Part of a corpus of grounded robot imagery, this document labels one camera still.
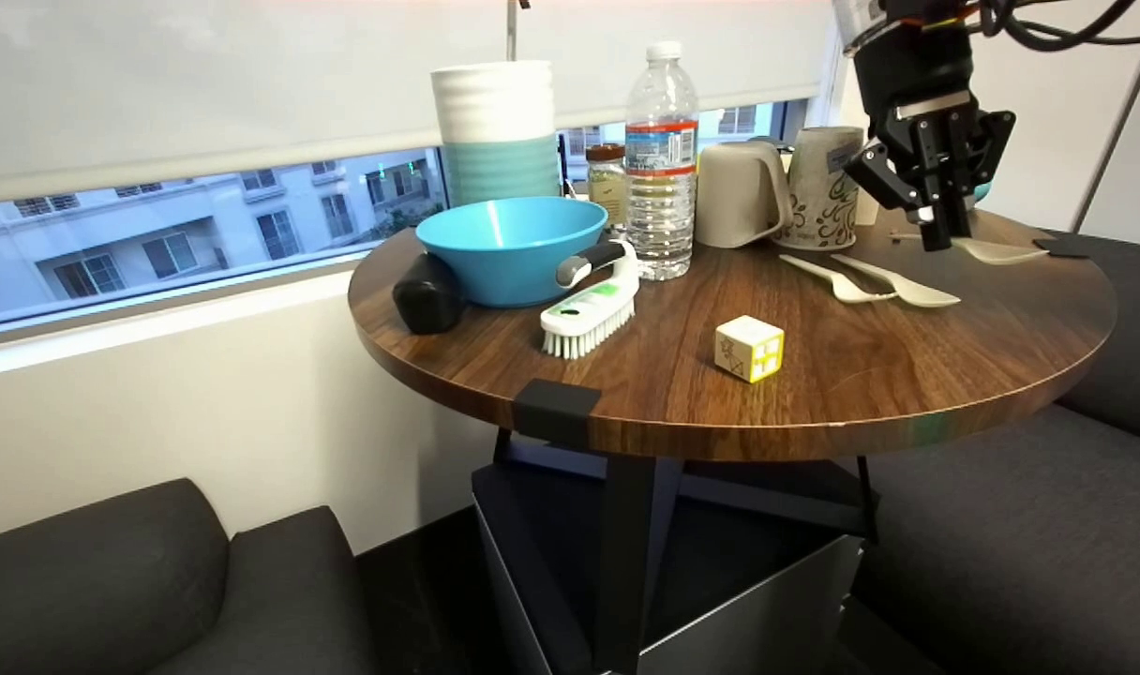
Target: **bottle label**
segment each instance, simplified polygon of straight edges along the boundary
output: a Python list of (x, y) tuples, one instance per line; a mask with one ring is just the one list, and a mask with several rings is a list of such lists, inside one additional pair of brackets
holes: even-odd
[(627, 122), (631, 171), (694, 171), (697, 119)]

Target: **plastic bottle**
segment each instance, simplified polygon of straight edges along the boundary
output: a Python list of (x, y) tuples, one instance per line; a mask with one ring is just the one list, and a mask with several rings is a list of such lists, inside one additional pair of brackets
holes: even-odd
[(694, 255), (694, 84), (679, 40), (652, 40), (627, 115), (631, 221), (627, 240), (646, 281), (684, 279)]

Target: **black sofa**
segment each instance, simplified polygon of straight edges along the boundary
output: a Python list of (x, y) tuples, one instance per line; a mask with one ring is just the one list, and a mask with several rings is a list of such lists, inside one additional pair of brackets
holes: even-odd
[(0, 534), (0, 675), (367, 675), (372, 622), (325, 505), (226, 536), (191, 480)]
[(1140, 246), (1064, 244), (1117, 290), (1090, 375), (1026, 424), (871, 456), (855, 597), (944, 670), (1140, 675)]

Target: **stack of white bowls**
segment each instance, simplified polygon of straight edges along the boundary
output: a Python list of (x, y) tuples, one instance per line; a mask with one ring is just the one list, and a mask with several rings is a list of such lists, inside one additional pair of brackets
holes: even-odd
[(454, 201), (560, 194), (549, 61), (439, 69), (432, 95)]

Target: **white cup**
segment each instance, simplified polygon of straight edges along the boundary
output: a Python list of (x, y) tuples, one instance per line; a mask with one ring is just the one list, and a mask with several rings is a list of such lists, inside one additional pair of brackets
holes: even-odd
[(791, 252), (842, 252), (860, 240), (860, 184), (842, 166), (864, 149), (864, 127), (802, 127), (794, 139), (789, 184), (791, 216), (777, 244)]
[(747, 246), (774, 236), (791, 210), (777, 144), (726, 144), (697, 157), (697, 226), (705, 246)]

